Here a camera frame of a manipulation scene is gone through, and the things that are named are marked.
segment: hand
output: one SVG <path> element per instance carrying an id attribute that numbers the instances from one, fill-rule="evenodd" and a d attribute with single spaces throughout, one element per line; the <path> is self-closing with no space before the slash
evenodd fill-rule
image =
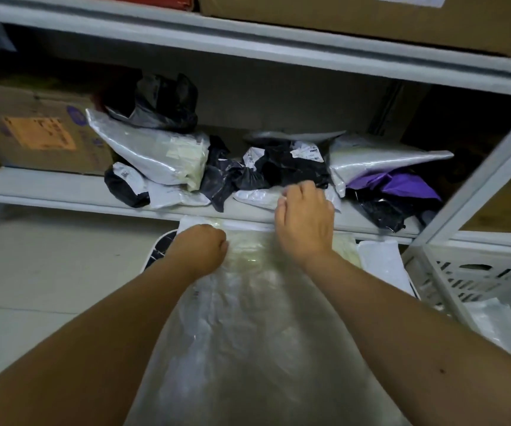
<path id="1" fill-rule="evenodd" d="M 309 259 L 332 252 L 335 207 L 310 180 L 289 185 L 284 195 L 275 209 L 275 231 L 283 250 L 304 267 Z"/>
<path id="2" fill-rule="evenodd" d="M 176 266 L 190 272 L 191 278 L 196 281 L 218 269 L 227 251 L 223 230 L 199 224 L 179 233 L 161 260 L 173 261 Z"/>

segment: forearm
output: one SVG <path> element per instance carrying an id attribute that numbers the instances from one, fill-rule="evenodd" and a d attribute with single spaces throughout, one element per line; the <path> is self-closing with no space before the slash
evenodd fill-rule
<path id="1" fill-rule="evenodd" d="M 336 253 L 306 272 L 414 425 L 511 424 L 511 356 Z"/>
<path id="2" fill-rule="evenodd" d="M 123 423 L 160 331 L 192 282 L 183 267 L 154 266 L 0 374 L 0 425 Z"/>

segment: person's left hand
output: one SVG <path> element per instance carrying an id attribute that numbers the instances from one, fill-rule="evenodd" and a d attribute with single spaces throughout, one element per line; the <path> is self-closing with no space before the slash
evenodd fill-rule
<path id="1" fill-rule="evenodd" d="M 168 247 L 163 261 L 174 261 L 194 280 L 214 272 L 224 261 L 228 243 L 223 230 L 198 224 L 179 233 Z"/>

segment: red box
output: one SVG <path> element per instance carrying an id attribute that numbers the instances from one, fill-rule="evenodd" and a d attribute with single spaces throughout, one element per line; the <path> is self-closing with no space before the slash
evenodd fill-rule
<path id="1" fill-rule="evenodd" d="M 149 6 L 168 7 L 179 10 L 192 10 L 194 0 L 118 0 L 129 3 L 147 4 Z"/>

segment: person's left arm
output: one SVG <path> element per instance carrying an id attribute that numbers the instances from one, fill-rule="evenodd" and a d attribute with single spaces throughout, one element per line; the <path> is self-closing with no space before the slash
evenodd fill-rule
<path id="1" fill-rule="evenodd" d="M 222 230 L 185 230 L 163 259 L 1 372 L 0 426 L 121 426 L 168 316 L 227 247 Z"/>

